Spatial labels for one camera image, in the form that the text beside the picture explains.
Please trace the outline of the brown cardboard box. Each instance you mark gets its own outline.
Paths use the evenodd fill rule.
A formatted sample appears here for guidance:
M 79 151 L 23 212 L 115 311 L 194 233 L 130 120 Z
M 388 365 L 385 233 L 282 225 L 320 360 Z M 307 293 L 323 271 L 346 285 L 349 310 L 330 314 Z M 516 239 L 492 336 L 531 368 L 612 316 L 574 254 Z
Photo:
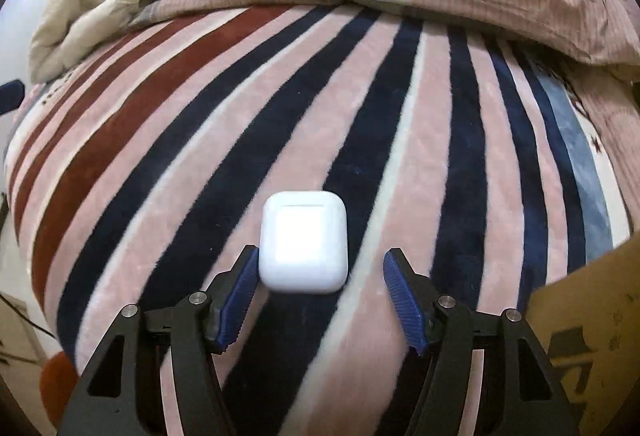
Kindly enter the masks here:
M 639 278 L 633 235 L 529 299 L 526 319 L 582 435 L 640 434 Z

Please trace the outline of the cream fleece blanket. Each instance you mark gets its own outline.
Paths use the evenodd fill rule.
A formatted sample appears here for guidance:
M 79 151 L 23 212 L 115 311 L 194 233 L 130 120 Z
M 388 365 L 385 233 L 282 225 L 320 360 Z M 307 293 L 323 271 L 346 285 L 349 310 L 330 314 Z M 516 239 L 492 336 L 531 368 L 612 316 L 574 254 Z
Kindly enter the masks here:
M 30 81 L 58 78 L 96 45 L 125 30 L 140 8 L 141 0 L 46 0 L 30 42 Z

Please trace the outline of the striped plush blanket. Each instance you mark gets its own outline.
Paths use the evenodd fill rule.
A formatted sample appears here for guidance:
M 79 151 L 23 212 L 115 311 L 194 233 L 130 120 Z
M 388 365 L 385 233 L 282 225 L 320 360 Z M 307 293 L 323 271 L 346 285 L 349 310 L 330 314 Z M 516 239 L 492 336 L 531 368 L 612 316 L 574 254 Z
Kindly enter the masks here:
M 6 154 L 32 289 L 72 383 L 122 306 L 170 306 L 256 241 L 279 191 L 346 208 L 348 274 L 325 297 L 262 293 L 217 361 L 242 435 L 393 435 L 422 366 L 383 289 L 394 245 L 491 312 L 596 259 L 638 213 L 596 166 L 586 91 L 523 44 L 365 8 L 180 17 L 32 90 Z

